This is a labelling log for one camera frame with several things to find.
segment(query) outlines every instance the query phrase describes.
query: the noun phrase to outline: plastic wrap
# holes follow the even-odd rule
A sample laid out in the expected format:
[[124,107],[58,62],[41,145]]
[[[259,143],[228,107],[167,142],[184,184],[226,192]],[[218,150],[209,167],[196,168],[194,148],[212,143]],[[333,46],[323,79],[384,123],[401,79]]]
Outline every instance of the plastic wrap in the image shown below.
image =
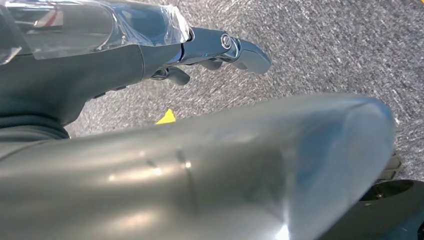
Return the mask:
[[36,59],[91,54],[127,45],[167,46],[190,37],[189,25],[171,5],[123,0],[12,0],[1,4]]

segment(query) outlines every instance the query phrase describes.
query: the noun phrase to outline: yellow road marking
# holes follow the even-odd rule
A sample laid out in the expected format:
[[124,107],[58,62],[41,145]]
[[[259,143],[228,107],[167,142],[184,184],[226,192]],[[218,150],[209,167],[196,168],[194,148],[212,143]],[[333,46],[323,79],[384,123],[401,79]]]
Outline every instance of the yellow road marking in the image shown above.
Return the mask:
[[168,109],[165,112],[165,115],[159,121],[156,122],[156,125],[175,123],[175,121],[176,119],[175,119],[174,113],[172,112],[171,109]]

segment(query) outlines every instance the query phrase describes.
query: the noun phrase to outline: clear plastic film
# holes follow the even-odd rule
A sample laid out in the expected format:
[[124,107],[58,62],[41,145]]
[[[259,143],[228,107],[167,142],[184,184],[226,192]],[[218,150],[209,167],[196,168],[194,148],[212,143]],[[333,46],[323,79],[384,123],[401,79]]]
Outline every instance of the clear plastic film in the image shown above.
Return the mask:
[[6,19],[3,16],[3,10],[3,8],[0,8],[0,65],[10,62],[22,49],[15,41]]
[[[126,45],[181,44],[190,37],[187,21],[171,5],[131,0],[2,0],[0,4],[36,59],[91,54]],[[14,48],[2,50],[0,58],[10,60],[15,52]]]

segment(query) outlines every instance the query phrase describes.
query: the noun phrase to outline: bolt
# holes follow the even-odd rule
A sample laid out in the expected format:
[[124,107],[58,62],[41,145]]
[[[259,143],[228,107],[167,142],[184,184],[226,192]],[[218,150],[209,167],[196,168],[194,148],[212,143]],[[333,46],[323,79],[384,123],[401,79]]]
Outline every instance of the bolt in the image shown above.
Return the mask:
[[231,48],[231,37],[228,34],[224,33],[221,36],[221,44],[222,44],[223,48],[230,49]]

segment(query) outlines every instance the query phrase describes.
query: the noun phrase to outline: gray pavement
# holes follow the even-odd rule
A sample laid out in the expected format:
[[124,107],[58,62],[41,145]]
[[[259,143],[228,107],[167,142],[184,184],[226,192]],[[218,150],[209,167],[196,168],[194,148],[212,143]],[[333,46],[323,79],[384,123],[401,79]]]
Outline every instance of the gray pavement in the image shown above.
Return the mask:
[[258,101],[357,93],[388,104],[398,123],[401,178],[424,180],[424,3],[420,0],[170,0],[193,26],[229,31],[262,46],[266,75],[226,66],[187,68],[186,86],[145,81],[87,103],[67,129],[84,136],[152,125]]

